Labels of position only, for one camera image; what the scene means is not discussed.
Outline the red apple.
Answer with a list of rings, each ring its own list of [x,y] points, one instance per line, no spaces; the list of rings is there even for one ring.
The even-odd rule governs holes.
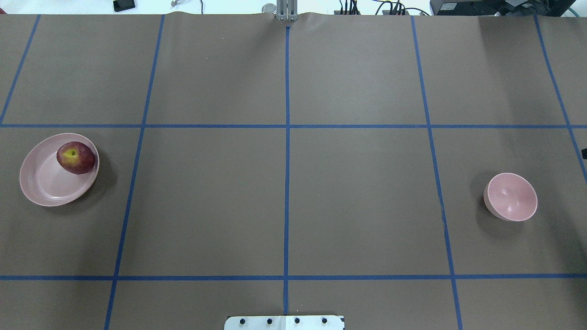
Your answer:
[[[84,175],[94,170],[97,156],[94,151],[82,142],[67,142],[56,152],[58,164],[74,175]]]

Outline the pink plate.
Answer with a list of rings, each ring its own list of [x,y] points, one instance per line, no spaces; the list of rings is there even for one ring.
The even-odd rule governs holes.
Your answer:
[[[94,153],[90,171],[74,174],[57,161],[57,151],[67,143],[82,143]],[[55,134],[37,144],[25,157],[20,173],[21,191],[32,203],[45,207],[65,205],[84,195],[93,185],[100,169],[100,154],[94,143],[76,133]]]

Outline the aluminium frame post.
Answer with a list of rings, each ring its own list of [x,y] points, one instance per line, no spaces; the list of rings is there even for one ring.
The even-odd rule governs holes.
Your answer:
[[[277,0],[275,16],[278,21],[297,21],[299,19],[298,1]]]

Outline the pink bowl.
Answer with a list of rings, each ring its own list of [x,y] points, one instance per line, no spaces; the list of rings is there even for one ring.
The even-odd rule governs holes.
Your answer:
[[[505,221],[523,222],[537,211],[534,186],[515,173],[499,173],[484,188],[483,201],[490,213]]]

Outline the small black square device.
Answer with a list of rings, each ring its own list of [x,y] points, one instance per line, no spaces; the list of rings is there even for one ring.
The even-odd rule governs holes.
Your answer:
[[[122,12],[136,8],[134,0],[113,0],[112,4],[115,12]]]

